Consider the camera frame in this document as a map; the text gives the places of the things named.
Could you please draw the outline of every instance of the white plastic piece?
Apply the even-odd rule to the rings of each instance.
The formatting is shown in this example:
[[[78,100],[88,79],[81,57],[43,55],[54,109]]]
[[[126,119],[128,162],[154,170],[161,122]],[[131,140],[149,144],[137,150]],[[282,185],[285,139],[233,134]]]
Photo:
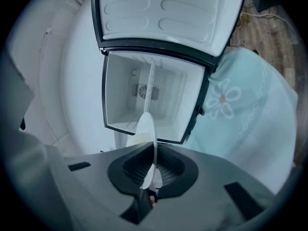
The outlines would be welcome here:
[[[154,120],[150,113],[145,112],[137,125],[136,134],[132,136],[126,146],[132,146],[142,142],[153,142],[154,144],[154,160],[153,163],[144,178],[144,182],[141,189],[147,189],[150,187],[155,174],[156,163],[157,163],[157,136],[154,126]]]
[[[243,0],[100,0],[104,39],[151,38],[218,56]]]
[[[146,111],[153,116],[159,139],[181,141],[204,72],[205,68],[197,64],[164,55],[110,52],[105,79],[107,125],[135,133]],[[151,95],[148,85],[153,85]]]

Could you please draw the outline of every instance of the refrigerator door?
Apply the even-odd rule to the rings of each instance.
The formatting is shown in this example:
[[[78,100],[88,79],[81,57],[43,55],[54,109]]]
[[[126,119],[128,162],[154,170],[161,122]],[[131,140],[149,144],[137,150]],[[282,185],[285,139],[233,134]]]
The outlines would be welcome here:
[[[119,39],[144,38],[188,46],[218,57],[227,45],[242,3],[243,0],[92,0],[92,15],[100,47],[124,46],[125,41]]]

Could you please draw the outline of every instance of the wooden floor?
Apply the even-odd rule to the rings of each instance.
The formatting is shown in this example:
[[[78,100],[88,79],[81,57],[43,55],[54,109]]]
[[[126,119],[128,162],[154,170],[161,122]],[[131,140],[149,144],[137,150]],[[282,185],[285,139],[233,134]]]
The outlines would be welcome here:
[[[251,3],[252,0],[245,0],[243,12],[258,14],[254,7],[248,9]],[[270,12],[276,14],[277,9],[278,16],[286,19],[296,29],[282,6],[271,8]],[[248,49],[256,49],[262,58],[284,76],[298,94],[294,162],[300,165],[308,154],[308,150],[303,148],[308,138],[308,57],[306,49],[288,24],[277,17],[256,18],[242,15],[241,18],[242,26],[234,33],[231,44],[244,43]]]

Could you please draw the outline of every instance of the black plastic part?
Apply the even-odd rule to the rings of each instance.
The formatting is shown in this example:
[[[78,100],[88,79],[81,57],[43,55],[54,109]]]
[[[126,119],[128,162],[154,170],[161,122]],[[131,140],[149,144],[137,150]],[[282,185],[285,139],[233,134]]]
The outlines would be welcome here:
[[[199,108],[198,108],[198,113],[199,113],[200,115],[204,116],[204,110],[203,110],[202,106],[199,106]]]
[[[227,193],[239,208],[243,217],[248,221],[259,215],[263,208],[237,182],[225,185]]]
[[[260,55],[259,54],[259,52],[256,50],[256,49],[254,49],[254,50],[252,50],[254,53],[256,53],[257,55]]]
[[[121,218],[139,224],[152,209],[148,191],[139,189],[139,198],[135,198],[131,206],[120,215]]]
[[[102,55],[107,56],[108,52],[107,51],[101,51]]]
[[[157,203],[157,200],[158,200],[157,193],[152,191],[152,190],[148,190],[148,194],[149,194],[149,196],[153,196],[154,197],[154,202]]]
[[[91,8],[92,8],[92,18],[93,18],[95,36],[98,45],[100,45],[103,41],[103,27],[101,22],[100,0],[91,0]]]
[[[221,56],[211,56],[195,48],[151,38],[116,38],[104,40],[100,48],[106,51],[142,51],[180,58],[204,66],[211,73]]]
[[[276,0],[252,0],[252,2],[258,13],[277,5]]]
[[[104,126],[105,128],[109,128],[112,129],[114,131],[117,132],[121,132],[121,133],[125,133],[125,134],[129,134],[129,135],[134,135],[134,133],[128,132],[128,131],[124,131],[121,129],[117,129],[114,127],[111,127],[107,124],[107,115],[106,115],[106,101],[105,101],[105,88],[106,88],[106,73],[107,73],[107,64],[108,64],[108,58],[109,56],[105,56],[105,60],[103,63],[103,76],[102,76],[102,103],[103,103],[103,122],[104,122]],[[208,85],[209,85],[209,81],[208,81],[208,73],[205,71],[204,76],[203,76],[203,80],[201,83],[201,87],[200,87],[200,91],[199,91],[199,96],[197,98],[197,102],[195,105],[195,108],[193,110],[191,119],[187,125],[187,128],[184,132],[184,135],[181,139],[181,141],[170,141],[170,140],[163,140],[163,139],[158,139],[158,141],[160,142],[165,142],[165,143],[173,143],[173,144],[183,144],[185,139],[187,138],[187,136],[191,133],[194,125],[196,124],[197,121],[197,115],[201,114],[200,113],[200,109],[202,109],[202,105],[203,102],[205,100],[205,96],[207,93],[207,89],[208,89]]]
[[[121,193],[135,197],[135,201],[121,217],[133,223],[140,223],[151,211],[148,189],[140,189],[154,159],[153,143],[147,143],[128,153],[108,167],[109,180]],[[198,178],[198,166],[190,158],[164,145],[157,149],[157,167],[163,186],[158,199],[178,197],[185,193]]]
[[[193,160],[165,145],[158,145],[157,167],[163,181],[158,199],[181,196],[195,183],[199,175],[198,166]]]
[[[21,122],[21,124],[20,124],[20,129],[21,129],[21,130],[25,130],[25,128],[26,128],[25,118],[23,118],[23,120],[22,120],[22,122]]]
[[[75,170],[83,169],[83,168],[86,168],[86,167],[89,167],[89,166],[91,166],[90,163],[88,163],[88,162],[82,162],[82,163],[77,163],[77,164],[69,165],[68,168],[69,168],[71,171],[75,171]]]

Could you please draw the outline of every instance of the gray surface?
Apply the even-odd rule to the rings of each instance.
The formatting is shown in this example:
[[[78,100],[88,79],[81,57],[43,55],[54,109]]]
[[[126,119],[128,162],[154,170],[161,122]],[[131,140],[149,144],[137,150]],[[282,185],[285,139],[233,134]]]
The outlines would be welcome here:
[[[294,167],[283,188],[275,196],[273,205],[258,215],[257,218],[253,218],[240,227],[232,229],[232,231],[258,231],[263,228],[265,223],[268,223],[271,219],[276,217],[277,213],[280,212],[282,208],[284,208],[285,201],[293,194],[294,185],[298,182],[301,171],[301,167]]]
[[[49,228],[71,230],[71,220],[51,174],[45,146],[34,136],[6,132],[2,156],[8,176],[30,211]]]
[[[6,48],[1,52],[0,64],[0,123],[18,130],[34,93],[25,83]]]
[[[124,150],[123,152],[112,151],[113,153],[125,154],[130,151]],[[109,210],[108,207],[104,206],[104,200],[109,198],[108,196],[102,195],[93,195],[89,192],[84,183],[81,183],[77,177],[69,170],[66,165],[66,161],[61,157],[58,150],[52,146],[47,148],[48,157],[50,159],[51,171],[53,177],[55,179],[58,190],[71,214],[71,218],[73,220],[74,230],[147,230],[140,226],[136,226],[132,223],[125,221],[124,219],[118,217],[117,214],[113,213]],[[100,157],[103,154],[94,154],[88,155],[89,157]],[[85,157],[80,157],[80,161],[84,161]],[[72,162],[75,159],[67,159],[68,162]],[[96,171],[95,176],[99,177],[101,172]],[[94,175],[85,175],[86,178],[95,177]],[[114,199],[114,205],[119,204],[120,206],[124,206],[121,203],[121,200],[126,201],[126,196],[121,198],[120,194],[117,194],[117,190],[114,189],[113,197],[119,196],[119,199]]]
[[[100,154],[65,158],[64,160],[67,165],[80,162],[90,163],[90,167],[76,170],[72,173],[99,203],[110,209],[113,213],[121,215],[130,207],[134,198],[122,194],[114,188],[108,178],[107,169],[115,159],[136,149],[137,147],[128,147]]]
[[[162,199],[140,226],[153,230],[224,230],[245,222],[224,189],[239,182],[261,206],[268,207],[273,194],[232,163],[207,154],[170,147],[198,165],[196,183],[181,197]]]

